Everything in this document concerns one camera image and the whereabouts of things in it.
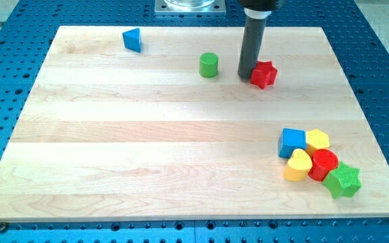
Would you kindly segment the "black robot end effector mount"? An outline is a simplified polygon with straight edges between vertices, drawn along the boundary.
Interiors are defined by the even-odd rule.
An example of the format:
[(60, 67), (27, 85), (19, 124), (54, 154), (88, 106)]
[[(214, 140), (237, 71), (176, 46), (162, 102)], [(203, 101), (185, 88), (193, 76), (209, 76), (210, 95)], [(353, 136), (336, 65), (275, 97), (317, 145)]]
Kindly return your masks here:
[(285, 0), (238, 0), (238, 3), (254, 11), (275, 11), (285, 5)]

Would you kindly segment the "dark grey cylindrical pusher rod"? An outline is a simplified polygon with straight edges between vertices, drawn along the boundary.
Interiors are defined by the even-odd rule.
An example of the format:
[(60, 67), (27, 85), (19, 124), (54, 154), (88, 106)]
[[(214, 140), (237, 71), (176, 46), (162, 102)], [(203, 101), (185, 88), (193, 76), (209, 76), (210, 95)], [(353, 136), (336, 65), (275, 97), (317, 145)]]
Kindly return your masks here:
[(238, 62), (238, 75), (242, 79), (249, 80), (257, 65), (263, 33), (271, 11), (257, 11), (245, 8), (244, 13), (246, 22)]

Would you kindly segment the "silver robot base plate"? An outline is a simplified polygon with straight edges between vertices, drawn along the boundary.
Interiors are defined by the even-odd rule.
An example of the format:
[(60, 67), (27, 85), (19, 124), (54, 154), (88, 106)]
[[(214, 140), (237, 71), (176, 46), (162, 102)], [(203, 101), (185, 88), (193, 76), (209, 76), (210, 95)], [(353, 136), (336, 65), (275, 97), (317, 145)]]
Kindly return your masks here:
[(156, 16), (225, 15), (225, 0), (154, 0)]

